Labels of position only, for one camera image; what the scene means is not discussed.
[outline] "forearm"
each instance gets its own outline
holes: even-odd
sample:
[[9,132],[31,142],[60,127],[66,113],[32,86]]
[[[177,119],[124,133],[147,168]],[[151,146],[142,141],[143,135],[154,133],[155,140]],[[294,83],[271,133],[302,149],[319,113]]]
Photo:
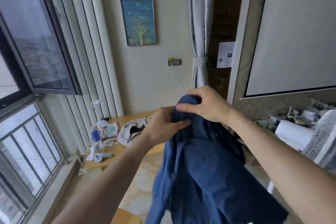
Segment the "forearm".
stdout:
[[139,165],[151,149],[140,135],[88,189],[60,213],[53,224],[110,224]]
[[238,111],[230,111],[223,120],[246,143],[304,223],[336,223],[333,177]]

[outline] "window sill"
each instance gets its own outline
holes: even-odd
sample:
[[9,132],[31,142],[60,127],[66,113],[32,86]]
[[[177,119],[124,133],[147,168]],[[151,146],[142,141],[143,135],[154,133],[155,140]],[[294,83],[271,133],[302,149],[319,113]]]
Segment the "window sill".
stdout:
[[68,165],[61,167],[39,205],[28,219],[27,224],[48,224],[50,222],[56,207],[79,167],[77,158],[70,158],[69,161]]

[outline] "tile floor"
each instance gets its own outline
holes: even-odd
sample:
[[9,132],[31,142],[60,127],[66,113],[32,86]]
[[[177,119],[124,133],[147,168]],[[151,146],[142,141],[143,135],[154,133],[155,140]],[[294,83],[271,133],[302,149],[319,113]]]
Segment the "tile floor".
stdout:
[[[159,171],[162,164],[163,154],[156,153],[146,156],[140,164],[139,170],[137,171],[128,191],[126,192],[123,200],[120,203],[120,208],[123,208],[133,214],[140,216],[142,223],[145,223],[146,216],[149,212],[150,206],[152,204],[151,191],[154,183],[155,176]],[[259,165],[256,166],[246,166],[247,170],[250,171],[257,180],[267,188],[270,181],[268,175]],[[93,169],[88,171],[85,175],[77,176],[75,175],[72,179],[69,187],[67,188],[60,204],[58,205],[53,219],[57,214],[61,212],[64,206],[73,200],[74,196],[78,193],[84,191],[87,186],[100,174],[99,169]],[[279,194],[274,195],[281,203],[283,199]],[[287,223],[300,223],[292,220]],[[172,224],[170,213],[167,211],[163,217],[161,224]]]

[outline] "white desk lamp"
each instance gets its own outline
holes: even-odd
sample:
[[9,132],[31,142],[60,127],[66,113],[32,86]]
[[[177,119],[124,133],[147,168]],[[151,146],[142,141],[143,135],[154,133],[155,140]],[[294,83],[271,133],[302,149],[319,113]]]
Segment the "white desk lamp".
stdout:
[[91,104],[92,104],[92,107],[95,109],[95,111],[97,112],[97,114],[98,114],[98,116],[99,116],[99,121],[97,121],[97,127],[98,128],[105,128],[107,125],[108,125],[108,122],[106,121],[106,120],[103,120],[103,118],[100,116],[100,114],[99,114],[99,112],[97,111],[97,109],[95,108],[95,106],[94,105],[98,105],[98,104],[100,104],[102,102],[102,100],[99,100],[99,99],[97,99],[97,100],[93,100],[92,102],[91,102]]

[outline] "electrical outlet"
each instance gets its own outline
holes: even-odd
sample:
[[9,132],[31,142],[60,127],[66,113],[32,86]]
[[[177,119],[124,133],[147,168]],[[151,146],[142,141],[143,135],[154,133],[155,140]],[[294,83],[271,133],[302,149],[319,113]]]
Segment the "electrical outlet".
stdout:
[[174,59],[174,58],[168,59],[168,66],[179,66],[179,65],[182,65],[182,59]]

